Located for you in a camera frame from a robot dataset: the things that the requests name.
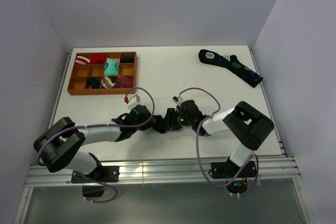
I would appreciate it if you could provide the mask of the black white-striped sock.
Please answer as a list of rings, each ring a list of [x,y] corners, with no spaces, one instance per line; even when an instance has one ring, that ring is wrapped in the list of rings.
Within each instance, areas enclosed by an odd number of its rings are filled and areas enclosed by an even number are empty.
[[[169,130],[169,120],[166,116],[163,118],[161,115],[154,115],[151,122],[154,130],[160,134],[164,134]]]

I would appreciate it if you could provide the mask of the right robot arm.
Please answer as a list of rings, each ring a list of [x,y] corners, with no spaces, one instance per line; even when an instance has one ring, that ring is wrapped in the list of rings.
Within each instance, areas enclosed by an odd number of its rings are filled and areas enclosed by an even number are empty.
[[[228,173],[234,177],[245,171],[245,161],[257,151],[275,125],[270,118],[240,101],[234,108],[213,116],[204,115],[193,100],[178,102],[176,108],[167,109],[163,119],[163,131],[177,131],[191,127],[200,136],[211,136],[231,131],[239,140],[239,146],[228,159]]]

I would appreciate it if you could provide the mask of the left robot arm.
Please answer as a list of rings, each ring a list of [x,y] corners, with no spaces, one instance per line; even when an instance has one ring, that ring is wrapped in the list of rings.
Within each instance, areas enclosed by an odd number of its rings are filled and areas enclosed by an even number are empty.
[[[63,117],[33,143],[33,148],[51,173],[70,169],[96,182],[102,176],[101,162],[92,153],[80,152],[83,144],[121,142],[156,124],[157,118],[144,105],[136,105],[129,113],[104,124],[76,125]]]

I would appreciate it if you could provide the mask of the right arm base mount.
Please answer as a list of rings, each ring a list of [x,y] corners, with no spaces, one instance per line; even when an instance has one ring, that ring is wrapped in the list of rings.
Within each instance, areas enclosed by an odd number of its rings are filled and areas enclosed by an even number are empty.
[[[240,169],[230,160],[225,162],[212,162],[208,174],[213,179],[231,179]],[[249,161],[244,169],[238,174],[237,178],[252,178],[257,173],[256,163]]]

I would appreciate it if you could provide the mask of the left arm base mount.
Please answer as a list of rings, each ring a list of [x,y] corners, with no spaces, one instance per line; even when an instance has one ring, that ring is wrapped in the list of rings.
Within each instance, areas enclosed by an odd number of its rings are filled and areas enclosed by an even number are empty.
[[[108,185],[116,183],[119,180],[119,166],[99,166],[89,175],[83,175],[80,172],[72,172],[71,183],[82,184],[82,195],[86,199],[98,201],[105,193],[114,193],[113,199],[118,194],[117,189]]]

